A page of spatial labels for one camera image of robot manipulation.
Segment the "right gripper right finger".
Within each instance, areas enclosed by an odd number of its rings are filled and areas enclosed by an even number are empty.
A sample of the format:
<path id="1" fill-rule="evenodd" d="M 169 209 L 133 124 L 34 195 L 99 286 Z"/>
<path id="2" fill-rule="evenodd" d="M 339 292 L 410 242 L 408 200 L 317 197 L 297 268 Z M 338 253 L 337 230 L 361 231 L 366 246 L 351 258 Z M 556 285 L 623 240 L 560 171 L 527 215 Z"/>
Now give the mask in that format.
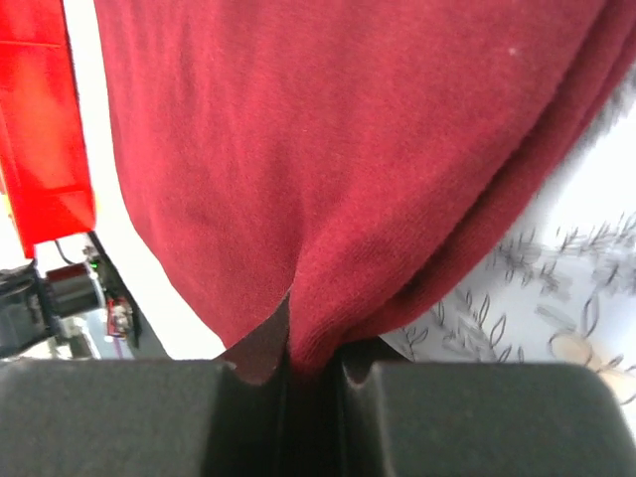
<path id="1" fill-rule="evenodd" d="M 349 476 L 631 476 L 609 388 L 558 364 L 415 364 L 381 342 L 340 352 Z"/>

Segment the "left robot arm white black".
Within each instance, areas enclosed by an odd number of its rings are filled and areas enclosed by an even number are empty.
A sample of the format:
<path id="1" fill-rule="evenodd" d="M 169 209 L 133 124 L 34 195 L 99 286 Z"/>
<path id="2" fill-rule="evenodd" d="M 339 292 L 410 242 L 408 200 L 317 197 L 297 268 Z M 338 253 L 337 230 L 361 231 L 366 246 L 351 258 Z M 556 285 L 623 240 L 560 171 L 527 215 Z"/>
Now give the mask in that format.
<path id="1" fill-rule="evenodd" d="M 50 339 L 79 345 L 76 319 L 105 307 L 97 275 L 85 263 L 41 275 L 34 261 L 1 272 L 1 357 L 16 357 Z"/>

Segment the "dark red t shirt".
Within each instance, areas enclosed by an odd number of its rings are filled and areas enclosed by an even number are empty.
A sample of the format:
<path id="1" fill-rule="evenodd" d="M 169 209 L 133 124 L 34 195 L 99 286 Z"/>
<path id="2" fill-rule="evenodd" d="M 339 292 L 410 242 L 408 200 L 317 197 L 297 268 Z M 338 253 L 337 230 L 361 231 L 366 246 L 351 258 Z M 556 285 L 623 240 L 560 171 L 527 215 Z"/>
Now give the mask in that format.
<path id="1" fill-rule="evenodd" d="M 310 375 L 496 244 L 635 59 L 631 1 L 99 1 L 130 220 L 233 345 Z"/>

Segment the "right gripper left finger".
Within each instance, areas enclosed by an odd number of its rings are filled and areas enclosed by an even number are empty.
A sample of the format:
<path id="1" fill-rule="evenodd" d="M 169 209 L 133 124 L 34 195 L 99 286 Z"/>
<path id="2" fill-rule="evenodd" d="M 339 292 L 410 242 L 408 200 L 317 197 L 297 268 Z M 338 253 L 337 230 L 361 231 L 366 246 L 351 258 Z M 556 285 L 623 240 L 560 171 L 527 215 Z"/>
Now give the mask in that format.
<path id="1" fill-rule="evenodd" d="M 1 367 L 5 476 L 277 476 L 288 306 L 214 360 Z"/>

